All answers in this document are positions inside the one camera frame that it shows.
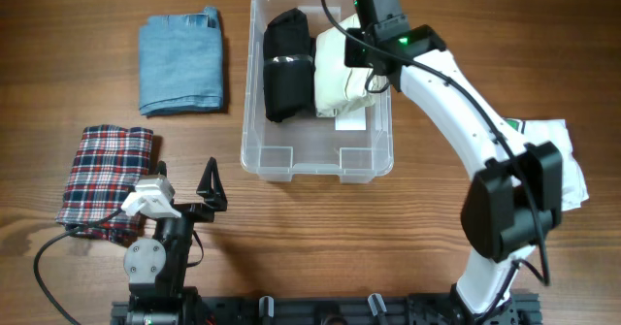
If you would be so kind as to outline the black garment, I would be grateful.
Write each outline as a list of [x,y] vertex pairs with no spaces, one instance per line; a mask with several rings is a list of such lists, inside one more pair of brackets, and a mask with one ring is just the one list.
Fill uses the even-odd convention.
[[314,40],[308,19],[297,8],[276,16],[263,38],[266,117],[282,122],[314,108]]

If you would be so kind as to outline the white shirt with green print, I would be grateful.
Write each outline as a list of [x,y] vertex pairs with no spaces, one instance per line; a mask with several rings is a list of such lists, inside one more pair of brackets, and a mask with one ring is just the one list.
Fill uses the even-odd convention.
[[506,118],[505,122],[534,144],[551,142],[558,148],[563,158],[562,211],[580,208],[589,199],[589,194],[582,169],[573,157],[566,121]]

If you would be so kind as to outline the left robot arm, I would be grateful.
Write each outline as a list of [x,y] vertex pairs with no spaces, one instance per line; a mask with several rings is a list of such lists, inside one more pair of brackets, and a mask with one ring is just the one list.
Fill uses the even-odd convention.
[[200,264],[188,260],[192,245],[201,242],[194,225],[212,223],[217,212],[227,210],[213,157],[196,194],[202,198],[199,203],[175,203],[175,190],[161,161],[157,173],[140,178],[121,205],[126,215],[143,215],[156,226],[151,238],[134,241],[124,255],[130,298],[113,304],[113,324],[214,324],[214,315],[198,289],[184,284],[186,271]]

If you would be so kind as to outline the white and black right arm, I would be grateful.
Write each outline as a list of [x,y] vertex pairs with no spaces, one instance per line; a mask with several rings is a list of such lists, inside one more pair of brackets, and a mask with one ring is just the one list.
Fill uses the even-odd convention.
[[[344,34],[346,66],[388,78],[436,124],[470,177],[460,220],[472,252],[438,316],[452,324],[483,324],[507,312],[527,320],[510,287],[523,267],[550,283],[545,240],[562,221],[560,150],[549,141],[533,143],[506,124],[430,26],[386,40],[372,27]],[[528,261],[534,250],[539,268]]]

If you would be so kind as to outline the cream white garment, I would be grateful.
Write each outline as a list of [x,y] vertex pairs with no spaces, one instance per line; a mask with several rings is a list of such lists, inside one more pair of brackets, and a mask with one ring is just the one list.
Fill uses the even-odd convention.
[[345,35],[336,28],[316,38],[314,105],[318,117],[335,117],[376,103],[378,94],[365,89],[373,70],[344,65]]

